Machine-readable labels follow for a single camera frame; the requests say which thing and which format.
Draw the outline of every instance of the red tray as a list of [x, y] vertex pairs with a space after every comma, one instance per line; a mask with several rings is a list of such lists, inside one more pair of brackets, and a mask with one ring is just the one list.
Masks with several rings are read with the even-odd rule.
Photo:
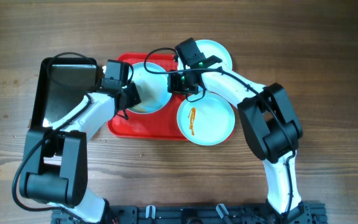
[[[125, 53], [117, 60], [135, 64], [144, 62], [146, 56], [144, 53]], [[153, 54], [147, 61], [160, 65], [166, 71], [176, 70], [178, 67], [173, 55], [169, 54]], [[174, 93], [170, 101], [154, 113], [137, 114], [127, 110], [129, 120], [115, 116], [106, 126], [118, 137], [186, 141], [187, 138], [180, 132], [176, 119], [177, 111], [184, 99], [185, 96]]]

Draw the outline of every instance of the wire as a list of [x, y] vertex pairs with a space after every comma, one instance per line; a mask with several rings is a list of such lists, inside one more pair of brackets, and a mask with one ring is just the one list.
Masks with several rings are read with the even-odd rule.
[[293, 146], [293, 143], [287, 133], [287, 131], [285, 130], [283, 124], [280, 122], [280, 120], [278, 119], [277, 115], [275, 114], [274, 110], [272, 109], [272, 107], [269, 105], [269, 103], [265, 100], [265, 98], [262, 97], [262, 95], [256, 91], [255, 89], [253, 89], [249, 84], [246, 84], [245, 82], [243, 82], [240, 78], [234, 76], [233, 74], [230, 74], [226, 71], [223, 70], [222, 67], [219, 68], [190, 68], [190, 69], [183, 69], [183, 70], [177, 70], [177, 71], [171, 71], [171, 72], [153, 72], [150, 71], [149, 69], [147, 69], [146, 66], [146, 62], [147, 59], [149, 59], [149, 57], [161, 50], [171, 50], [175, 53], [176, 57], [178, 57], [178, 51], [170, 48], [170, 47], [162, 47], [159, 49], [155, 49], [153, 51], [151, 51], [145, 58], [144, 60], [144, 68], [147, 72], [149, 73], [153, 73], [153, 74], [158, 74], [158, 75], [163, 75], [163, 74], [173, 74], [173, 73], [180, 73], [180, 72], [219, 72], [225, 75], [230, 76], [231, 78], [235, 79], [236, 81], [238, 81], [241, 85], [244, 85], [248, 90], [250, 90], [251, 92], [253, 92], [255, 94], [255, 96], [264, 104], [264, 106], [266, 107], [266, 109], [273, 115], [274, 120], [276, 121], [276, 123], [278, 124], [278, 127], [281, 129], [282, 133], [284, 134], [284, 137], [286, 138], [286, 140], [288, 141], [288, 145], [289, 148], [292, 152], [292, 155], [290, 155], [289, 157], [287, 157], [287, 159], [285, 160], [285, 167], [287, 170], [287, 174], [288, 174], [288, 183], [289, 183], [289, 199], [288, 199], [288, 205], [287, 205], [287, 210], [284, 214], [284, 218], [283, 218], [283, 222], [285, 223], [288, 220], [288, 215], [290, 213], [291, 210], [291, 205], [292, 205], [292, 198], [293, 198], [293, 186], [292, 186], [292, 178], [291, 178], [291, 170], [290, 170], [290, 160], [293, 159], [296, 156], [296, 150]]
[[[87, 61], [89, 61], [90, 64], [95, 65], [96, 66], [96, 71], [98, 71], [99, 67], [97, 64], [95, 64], [94, 62], [92, 62], [92, 60], [88, 57], [85, 57], [82, 54], [78, 54], [75, 52], [65, 52], [65, 53], [61, 53], [58, 54], [56, 56], [54, 56], [53, 58], [50, 59], [49, 63], [47, 64], [47, 68], [46, 68], [46, 72], [47, 72], [47, 76], [48, 79], [51, 80], [52, 82], [56, 83], [57, 85], [63, 86], [65, 88], [69, 88], [72, 90], [77, 90], [77, 91], [82, 91], [78, 88], [75, 88], [73, 86], [68, 86], [64, 83], [60, 83], [56, 80], [54, 80], [51, 76], [50, 76], [50, 67], [52, 66], [52, 63], [56, 60], [56, 58], [61, 57], [63, 55], [76, 55], [79, 56], [81, 58], [86, 59]], [[54, 129], [53, 131], [51, 131], [50, 133], [48, 133], [46, 136], [44, 136], [30, 151], [27, 155], [25, 155], [25, 157], [23, 158], [22, 163], [20, 164], [19, 168], [17, 169], [13, 182], [12, 182], [12, 197], [13, 197], [13, 201], [15, 201], [15, 203], [22, 209], [30, 211], [30, 212], [44, 212], [44, 211], [50, 211], [50, 210], [60, 210], [64, 213], [69, 214], [70, 216], [72, 216], [73, 218], [87, 223], [86, 221], [84, 221], [81, 217], [75, 215], [74, 213], [71, 213], [69, 210], [63, 208], [63, 207], [45, 207], [45, 208], [30, 208], [26, 205], [24, 205], [17, 197], [17, 192], [16, 192], [16, 188], [17, 188], [17, 182], [19, 180], [19, 176], [21, 174], [21, 172], [23, 171], [23, 168], [25, 167], [25, 165], [27, 164], [27, 162], [29, 161], [29, 159], [31, 158], [31, 156], [36, 152], [36, 150], [43, 144], [45, 144], [46, 140], [50, 139], [52, 136], [56, 135], [59, 133], [59, 131], [64, 128], [65, 126], [68, 126], [72, 121], [74, 121], [80, 114], [82, 114], [86, 109], [89, 108], [89, 106], [92, 104], [92, 98], [89, 96], [89, 94], [84, 91], [85, 96], [88, 98], [88, 102], [86, 103], [86, 105], [79, 110], [79, 112], [77, 112], [76, 114], [74, 114], [74, 116], [72, 116], [70, 119], [68, 119], [67, 121], [65, 121], [62, 125], [60, 125], [59, 127], [57, 127], [56, 129]]]

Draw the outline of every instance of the wood grain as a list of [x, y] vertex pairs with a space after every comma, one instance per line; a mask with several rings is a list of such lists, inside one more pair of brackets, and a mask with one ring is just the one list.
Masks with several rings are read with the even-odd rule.
[[[358, 1], [279, 0], [0, 0], [0, 223], [50, 220], [10, 195], [44, 58], [74, 51], [105, 64], [189, 37], [222, 43], [239, 73], [287, 89], [305, 130], [296, 158], [303, 199], [326, 203], [330, 223], [358, 223]], [[267, 195], [239, 121], [213, 147], [119, 139], [102, 127], [88, 164], [89, 187], [112, 205], [240, 204]]]

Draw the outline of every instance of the plate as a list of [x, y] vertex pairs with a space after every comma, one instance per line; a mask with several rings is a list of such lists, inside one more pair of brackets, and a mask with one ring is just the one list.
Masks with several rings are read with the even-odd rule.
[[[233, 61], [231, 60], [230, 54], [220, 43], [213, 40], [196, 40], [196, 44], [201, 53], [204, 53], [206, 58], [215, 55], [222, 59], [222, 62], [225, 63], [231, 70], [233, 69]], [[178, 58], [178, 70], [182, 69], [183, 64], [180, 58]]]
[[[201, 97], [200, 94], [189, 96], [189, 100]], [[193, 122], [194, 135], [190, 129], [191, 111], [195, 108]], [[179, 130], [190, 141], [202, 145], [212, 146], [223, 142], [233, 132], [235, 116], [232, 106], [221, 96], [206, 92], [205, 97], [190, 103], [181, 103], [177, 113]]]
[[[172, 93], [169, 93], [168, 75], [156, 75], [146, 72], [143, 62], [136, 63], [134, 67], [134, 77], [132, 82], [135, 83], [140, 100], [138, 105], [128, 108], [131, 112], [139, 114], [149, 114], [163, 108], [170, 100]], [[153, 72], [165, 72], [165, 70], [157, 64], [147, 62], [147, 69]]]

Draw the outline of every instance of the wooden table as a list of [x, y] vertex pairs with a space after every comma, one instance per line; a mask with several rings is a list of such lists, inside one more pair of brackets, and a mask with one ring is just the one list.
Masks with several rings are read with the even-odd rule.
[[[325, 203], [330, 223], [358, 223], [358, 1], [36, 2], [0, 0], [0, 223], [50, 221], [50, 212], [23, 211], [11, 197], [44, 58], [74, 51], [106, 64], [189, 37], [222, 43], [238, 73], [286, 88], [304, 128], [301, 196]], [[112, 205], [267, 196], [238, 120], [233, 137], [213, 147], [120, 139], [103, 126], [88, 144], [88, 166], [88, 186]]]

